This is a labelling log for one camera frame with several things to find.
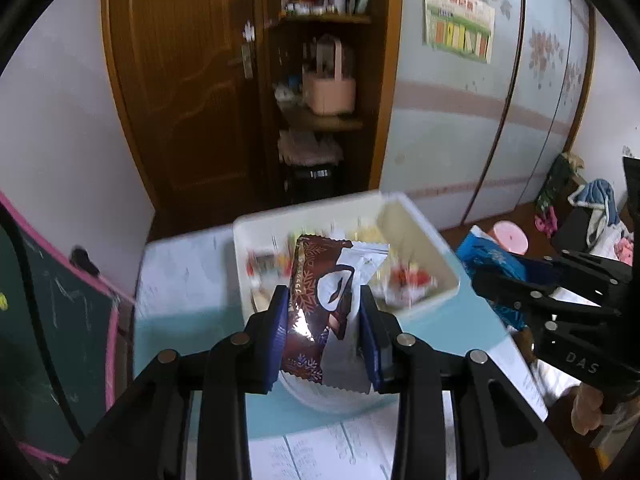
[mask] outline blue gripper pad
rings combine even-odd
[[[278,372],[282,362],[282,352],[287,338],[287,309],[289,306],[289,288],[278,285],[271,298],[262,332],[268,338],[267,356],[264,362],[264,381],[271,391],[273,383],[278,380]]]
[[[396,379],[392,340],[401,332],[392,314],[380,312],[368,285],[360,287],[360,351],[367,377],[377,392],[391,393]]]
[[[528,283],[536,285],[558,285],[562,279],[562,272],[558,271],[547,261],[531,260],[524,256],[513,254],[526,270]]]

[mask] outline wall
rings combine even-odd
[[[407,192],[439,229],[533,200],[564,145],[582,87],[588,38],[583,0],[525,0],[520,59],[522,0],[482,1],[495,9],[489,64],[424,44],[423,0],[402,1],[380,187]]]
[[[640,73],[609,23],[596,12],[591,88],[572,152],[581,156],[587,180],[605,178],[616,202],[626,199],[622,155],[640,156]]]
[[[132,292],[154,213],[109,83],[100,0],[54,0],[0,76],[0,190]]]
[[[380,189],[408,192],[445,228],[462,220],[494,143],[513,73],[521,0],[484,0],[496,9],[491,64],[425,45],[423,1],[402,0]]]

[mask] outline table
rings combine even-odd
[[[436,350],[464,355],[489,352],[541,418],[546,408],[526,364],[488,303],[475,295],[462,264],[435,230],[432,239],[460,277],[460,291],[402,329]],[[145,251],[136,309],[134,373],[164,348],[189,354],[211,348],[242,330],[239,285],[231,226],[222,226],[150,244]],[[200,397],[194,396],[187,467],[194,467]],[[325,428],[344,415],[316,412],[294,400],[277,381],[267,396],[246,396],[250,439]]]

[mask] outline wardrobe door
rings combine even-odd
[[[467,222],[512,210],[534,174],[561,97],[571,36],[570,1],[526,0],[513,98]]]
[[[558,111],[546,138],[540,160],[518,203],[532,202],[536,199],[551,164],[558,153],[562,153],[578,108],[588,49],[589,6],[585,0],[571,0],[571,41]]]
[[[243,37],[253,0],[102,3],[120,118],[172,234],[267,208],[257,79]]]
[[[514,70],[521,0],[495,9],[489,63],[424,43],[424,0],[402,0],[396,92],[380,188],[407,192],[437,227],[457,225],[491,151]]]

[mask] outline snack wrapper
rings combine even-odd
[[[282,366],[315,383],[369,393],[357,355],[360,285],[386,258],[388,245],[302,235],[296,241]]]

